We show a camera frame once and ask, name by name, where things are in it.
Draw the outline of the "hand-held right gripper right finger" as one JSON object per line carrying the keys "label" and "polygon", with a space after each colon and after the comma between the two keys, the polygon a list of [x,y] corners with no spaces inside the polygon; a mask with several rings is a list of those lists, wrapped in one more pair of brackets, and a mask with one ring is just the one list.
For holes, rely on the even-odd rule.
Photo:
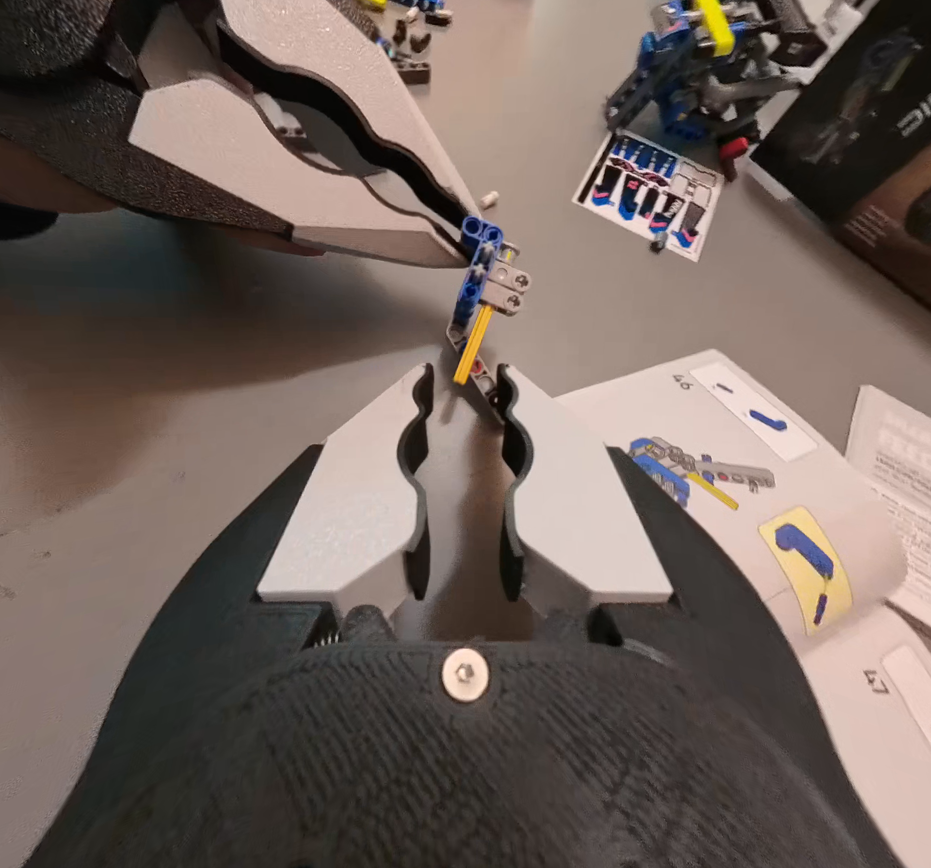
{"label": "hand-held right gripper right finger", "polygon": [[516,366],[497,369],[506,489],[499,573],[539,616],[660,605],[673,593],[606,443]]}

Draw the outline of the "closed grey printed leaflet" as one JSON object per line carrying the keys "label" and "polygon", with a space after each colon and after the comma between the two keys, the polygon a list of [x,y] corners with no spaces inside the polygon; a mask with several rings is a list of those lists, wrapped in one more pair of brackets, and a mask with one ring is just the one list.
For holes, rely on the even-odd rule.
{"label": "closed grey printed leaflet", "polygon": [[930,418],[863,385],[845,456],[886,504],[901,540],[907,570],[888,602],[929,631]]}

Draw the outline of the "partly built lego car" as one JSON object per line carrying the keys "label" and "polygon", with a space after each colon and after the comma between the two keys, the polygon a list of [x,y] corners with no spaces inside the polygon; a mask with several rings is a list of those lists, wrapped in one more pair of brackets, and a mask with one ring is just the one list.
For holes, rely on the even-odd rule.
{"label": "partly built lego car", "polygon": [[803,85],[798,70],[828,51],[800,0],[669,0],[651,13],[635,64],[607,98],[607,130],[619,134],[654,104],[662,129],[710,141],[728,181],[761,141],[761,109]]}

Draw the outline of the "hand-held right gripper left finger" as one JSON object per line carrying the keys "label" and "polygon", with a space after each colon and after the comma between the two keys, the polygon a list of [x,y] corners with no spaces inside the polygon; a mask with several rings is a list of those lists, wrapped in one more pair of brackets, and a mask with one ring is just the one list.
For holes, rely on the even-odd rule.
{"label": "hand-held right gripper left finger", "polygon": [[320,448],[258,583],[264,603],[358,606],[392,617],[424,599],[431,570],[425,490],[432,364],[414,366]]}

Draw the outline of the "black lego box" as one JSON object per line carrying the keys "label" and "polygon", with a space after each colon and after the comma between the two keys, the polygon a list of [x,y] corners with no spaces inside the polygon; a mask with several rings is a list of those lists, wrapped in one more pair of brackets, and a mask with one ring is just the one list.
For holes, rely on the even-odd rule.
{"label": "black lego box", "polygon": [[878,0],[751,154],[779,198],[930,307],[930,0]]}

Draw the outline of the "person's left hand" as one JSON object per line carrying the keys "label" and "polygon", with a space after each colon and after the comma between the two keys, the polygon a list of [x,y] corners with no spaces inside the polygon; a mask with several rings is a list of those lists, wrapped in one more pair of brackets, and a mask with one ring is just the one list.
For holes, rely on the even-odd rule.
{"label": "person's left hand", "polygon": [[[64,214],[92,214],[126,209],[153,219],[181,222],[181,217],[152,214],[122,202],[114,202],[45,162],[25,147],[1,139],[1,198],[2,202],[29,210],[53,211]],[[322,257],[326,249],[295,244],[291,240],[249,229],[229,225],[212,225],[218,234],[237,239],[244,245],[288,254],[296,257]]]}

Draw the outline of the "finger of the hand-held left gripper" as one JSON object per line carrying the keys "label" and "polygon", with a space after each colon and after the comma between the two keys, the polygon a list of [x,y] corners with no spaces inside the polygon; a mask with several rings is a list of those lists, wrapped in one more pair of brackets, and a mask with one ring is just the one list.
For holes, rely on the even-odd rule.
{"label": "finger of the hand-held left gripper", "polygon": [[326,114],[449,225],[477,213],[385,48],[332,0],[218,1],[223,57],[250,83]]}
{"label": "finger of the hand-held left gripper", "polygon": [[306,160],[224,81],[193,78],[147,91],[129,142],[284,221],[295,245],[420,268],[466,267],[436,223],[391,206],[359,177]]}

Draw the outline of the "lego instruction booklet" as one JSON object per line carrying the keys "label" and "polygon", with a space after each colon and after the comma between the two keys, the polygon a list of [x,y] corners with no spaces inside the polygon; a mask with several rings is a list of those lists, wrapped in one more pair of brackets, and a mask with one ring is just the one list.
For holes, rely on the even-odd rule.
{"label": "lego instruction booklet", "polygon": [[908,866],[929,866],[929,647],[891,606],[906,558],[878,494],[717,350],[559,398],[667,488],[791,644],[841,762]]}

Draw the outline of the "lego sticker sheet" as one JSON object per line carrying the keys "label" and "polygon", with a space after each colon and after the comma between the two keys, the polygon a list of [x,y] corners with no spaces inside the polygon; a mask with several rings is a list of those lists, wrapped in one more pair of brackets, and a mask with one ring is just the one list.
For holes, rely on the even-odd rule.
{"label": "lego sticker sheet", "polygon": [[605,137],[573,203],[649,244],[668,233],[663,252],[698,262],[725,184],[721,172],[624,130]]}

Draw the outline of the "grey and blue lego assembly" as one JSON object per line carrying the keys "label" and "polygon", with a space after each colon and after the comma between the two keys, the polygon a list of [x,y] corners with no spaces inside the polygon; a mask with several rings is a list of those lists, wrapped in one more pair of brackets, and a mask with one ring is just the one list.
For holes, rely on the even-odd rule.
{"label": "grey and blue lego assembly", "polygon": [[483,340],[495,317],[514,317],[522,310],[531,279],[518,268],[518,247],[505,240],[497,225],[469,215],[460,234],[468,265],[446,331],[457,356],[452,379],[460,387],[472,385],[497,413],[497,380],[482,359]]}

